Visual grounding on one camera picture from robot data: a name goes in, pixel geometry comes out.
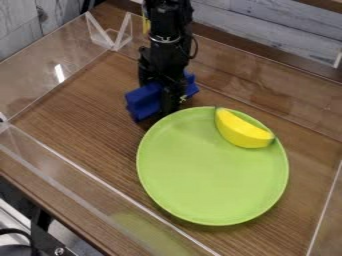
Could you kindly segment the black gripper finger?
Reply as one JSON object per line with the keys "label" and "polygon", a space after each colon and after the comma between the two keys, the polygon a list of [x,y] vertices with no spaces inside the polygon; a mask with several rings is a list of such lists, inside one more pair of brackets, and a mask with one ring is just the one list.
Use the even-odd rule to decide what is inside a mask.
{"label": "black gripper finger", "polygon": [[168,84],[162,89],[162,114],[169,115],[180,109],[182,97],[186,95],[186,83]]}
{"label": "black gripper finger", "polygon": [[139,86],[143,87],[150,82],[157,81],[160,79],[160,73],[149,65],[139,64],[138,65],[138,78],[139,78]]}

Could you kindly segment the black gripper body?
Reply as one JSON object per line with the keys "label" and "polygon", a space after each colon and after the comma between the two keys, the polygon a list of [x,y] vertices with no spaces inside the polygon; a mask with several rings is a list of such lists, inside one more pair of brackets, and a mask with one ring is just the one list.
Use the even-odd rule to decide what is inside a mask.
{"label": "black gripper body", "polygon": [[138,65],[149,65],[158,71],[160,79],[155,82],[164,86],[185,82],[185,69],[196,57],[192,53],[193,39],[193,36],[170,40],[151,36],[150,46],[139,48]]}

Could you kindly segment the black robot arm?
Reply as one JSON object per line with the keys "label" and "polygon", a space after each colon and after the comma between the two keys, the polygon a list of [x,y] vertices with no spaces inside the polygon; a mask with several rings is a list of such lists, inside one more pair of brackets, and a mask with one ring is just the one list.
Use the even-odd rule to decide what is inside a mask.
{"label": "black robot arm", "polygon": [[139,48],[139,84],[162,85],[161,112],[169,115],[180,110],[188,85],[185,69],[198,54],[194,8],[190,0],[143,0],[142,10],[150,22],[150,46]]}

